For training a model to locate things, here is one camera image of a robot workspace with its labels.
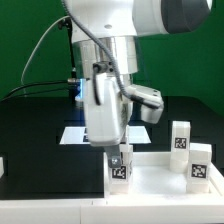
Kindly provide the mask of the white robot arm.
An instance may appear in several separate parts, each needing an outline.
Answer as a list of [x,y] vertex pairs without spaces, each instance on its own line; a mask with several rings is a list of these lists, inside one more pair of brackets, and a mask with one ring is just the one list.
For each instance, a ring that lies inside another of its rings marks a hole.
[[141,119],[152,124],[164,108],[158,90],[132,83],[136,38],[192,32],[210,14],[213,0],[61,1],[72,20],[72,43],[80,50],[88,140],[118,168],[133,105],[140,104]]

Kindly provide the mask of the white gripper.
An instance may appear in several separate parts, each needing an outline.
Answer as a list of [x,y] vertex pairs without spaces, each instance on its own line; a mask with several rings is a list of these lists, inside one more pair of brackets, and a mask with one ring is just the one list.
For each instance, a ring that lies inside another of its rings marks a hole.
[[100,105],[95,102],[93,82],[88,80],[84,84],[84,116],[88,140],[94,147],[107,146],[104,150],[108,166],[119,168],[121,153],[118,144],[130,120],[133,103],[122,98],[114,78],[98,75],[96,82]]

